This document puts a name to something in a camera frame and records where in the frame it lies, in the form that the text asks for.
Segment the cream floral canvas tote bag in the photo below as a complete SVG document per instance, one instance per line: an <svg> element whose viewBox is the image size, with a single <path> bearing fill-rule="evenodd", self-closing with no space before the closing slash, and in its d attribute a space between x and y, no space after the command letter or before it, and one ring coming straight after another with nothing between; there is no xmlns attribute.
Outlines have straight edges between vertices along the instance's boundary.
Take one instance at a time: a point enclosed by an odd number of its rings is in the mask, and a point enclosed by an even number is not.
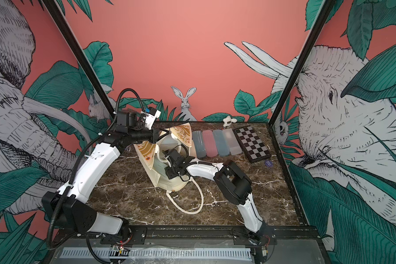
<svg viewBox="0 0 396 264"><path fill-rule="evenodd" d="M204 195L201 188L195 180L189 179L188 176L175 176L169 179L168 168L170 165L164 154L165 151L175 150L181 157L196 156L191 125L189 123L181 124L170 127L168 130L170 135L165 136L156 144L148 141L135 144L135 151L153 186L164 189L171 203L181 212L188 215L198 214L204 205ZM195 184L201 196L201 204L195 211L187 211L181 208L170 195L172 192L184 188L189 182Z"/></svg>

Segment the pink pencil case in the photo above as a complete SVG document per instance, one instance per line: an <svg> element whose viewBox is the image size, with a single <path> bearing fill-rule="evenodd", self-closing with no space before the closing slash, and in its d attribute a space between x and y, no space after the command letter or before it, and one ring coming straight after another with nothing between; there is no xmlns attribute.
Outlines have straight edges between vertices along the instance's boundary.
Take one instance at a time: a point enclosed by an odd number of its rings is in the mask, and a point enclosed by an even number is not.
<svg viewBox="0 0 396 264"><path fill-rule="evenodd" d="M218 149L216 142L211 130L204 130L202 132L203 143L206 149L206 155L208 157L216 157L218 155Z"/></svg>

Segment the translucent white pencil case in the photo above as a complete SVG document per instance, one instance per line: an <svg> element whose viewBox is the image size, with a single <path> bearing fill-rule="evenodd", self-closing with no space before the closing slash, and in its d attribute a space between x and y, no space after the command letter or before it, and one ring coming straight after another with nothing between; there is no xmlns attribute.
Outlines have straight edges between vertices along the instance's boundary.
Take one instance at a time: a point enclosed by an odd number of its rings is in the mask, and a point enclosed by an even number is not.
<svg viewBox="0 0 396 264"><path fill-rule="evenodd" d="M231 128L229 129L223 129L223 136L226 140L226 143L229 147L231 155L238 155L242 153L242 149L238 143L238 140L235 137L235 134L233 133L233 130Z"/></svg>

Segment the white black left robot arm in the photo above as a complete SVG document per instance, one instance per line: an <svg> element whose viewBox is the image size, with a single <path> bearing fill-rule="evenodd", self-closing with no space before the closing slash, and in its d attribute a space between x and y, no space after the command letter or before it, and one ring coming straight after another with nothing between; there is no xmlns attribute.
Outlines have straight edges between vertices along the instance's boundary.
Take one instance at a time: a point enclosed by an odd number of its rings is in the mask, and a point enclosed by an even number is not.
<svg viewBox="0 0 396 264"><path fill-rule="evenodd" d="M129 222L125 218L99 213L87 205L98 181L109 166L130 145L143 142L155 144L169 135L167 129L134 130L123 128L108 131L94 140L91 155L82 163L85 155L78 156L69 180L55 192L47 192L42 198L49 219L47 241L53 241L56 227L68 229L72 235L103 234L115 242L125 242L131 236Z"/></svg>

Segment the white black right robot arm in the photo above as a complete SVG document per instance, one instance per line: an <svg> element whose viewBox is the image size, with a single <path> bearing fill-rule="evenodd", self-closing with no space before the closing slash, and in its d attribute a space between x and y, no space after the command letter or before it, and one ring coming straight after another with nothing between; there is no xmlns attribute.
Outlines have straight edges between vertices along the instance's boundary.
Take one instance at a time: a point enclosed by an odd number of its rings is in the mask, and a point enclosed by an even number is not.
<svg viewBox="0 0 396 264"><path fill-rule="evenodd" d="M195 178L212 180L224 198L238 208L248 230L246 236L252 243L261 245L274 241L273 231L260 216L254 203L251 180L235 162L205 162L192 156L185 157L176 149L166 150L163 155L168 164L165 173L169 179L192 182L198 188L201 200L204 195Z"/></svg>

